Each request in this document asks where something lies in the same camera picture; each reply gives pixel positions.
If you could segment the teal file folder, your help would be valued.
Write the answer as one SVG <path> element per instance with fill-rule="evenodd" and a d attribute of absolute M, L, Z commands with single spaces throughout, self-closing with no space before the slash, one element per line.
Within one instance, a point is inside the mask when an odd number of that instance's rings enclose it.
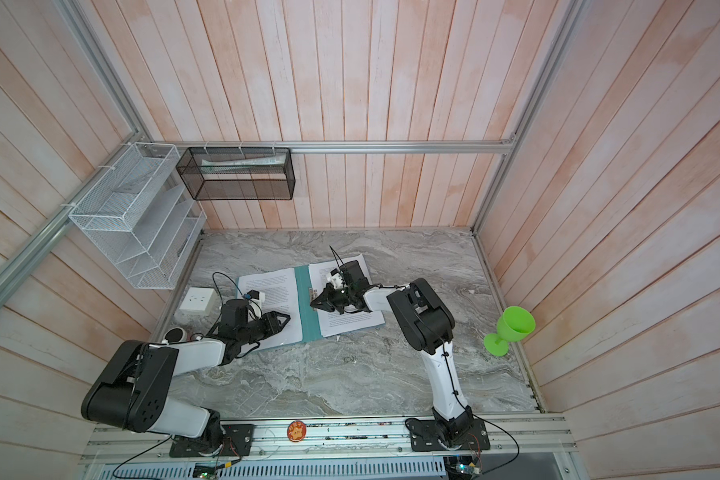
<path fill-rule="evenodd" d="M 324 339 L 320 336 L 316 312 L 310 307 L 309 288 L 310 280 L 308 266 L 293 267 L 295 269 L 300 319 L 303 340 L 300 343 Z"/>

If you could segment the paper with English text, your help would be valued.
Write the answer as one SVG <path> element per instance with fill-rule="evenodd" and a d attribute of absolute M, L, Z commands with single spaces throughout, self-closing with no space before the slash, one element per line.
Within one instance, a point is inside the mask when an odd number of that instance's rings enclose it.
<path fill-rule="evenodd" d="M 261 341 L 260 350 L 296 344 L 303 340 L 294 268 L 241 276 L 238 286 L 244 293 L 250 290 L 263 293 L 264 312 L 277 311 L 291 317 L 280 333 Z"/>

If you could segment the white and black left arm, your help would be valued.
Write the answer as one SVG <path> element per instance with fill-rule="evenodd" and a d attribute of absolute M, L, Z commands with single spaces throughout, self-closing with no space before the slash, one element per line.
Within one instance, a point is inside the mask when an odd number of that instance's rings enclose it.
<path fill-rule="evenodd" d="M 169 396 L 172 380 L 183 374 L 224 366 L 258 349 L 284 330 L 291 316 L 264 312 L 249 294 L 221 307 L 199 340 L 178 343 L 123 342 L 84 397 L 81 416 L 135 433 L 166 434 L 181 453 L 216 456 L 229 446 L 220 413 Z"/>

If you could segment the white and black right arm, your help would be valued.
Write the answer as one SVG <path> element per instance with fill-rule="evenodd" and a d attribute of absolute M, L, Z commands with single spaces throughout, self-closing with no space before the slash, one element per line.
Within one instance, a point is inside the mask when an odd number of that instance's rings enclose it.
<path fill-rule="evenodd" d="M 425 279 L 394 286 L 373 284 L 353 260 L 327 275 L 325 287 L 311 299 L 310 306 L 340 315 L 394 315 L 408 344 L 421 355 L 433 395 L 431 420 L 411 417 L 404 421 L 414 451 L 480 453 L 490 448 L 485 422 L 473 413 L 457 376 L 455 319 Z"/>

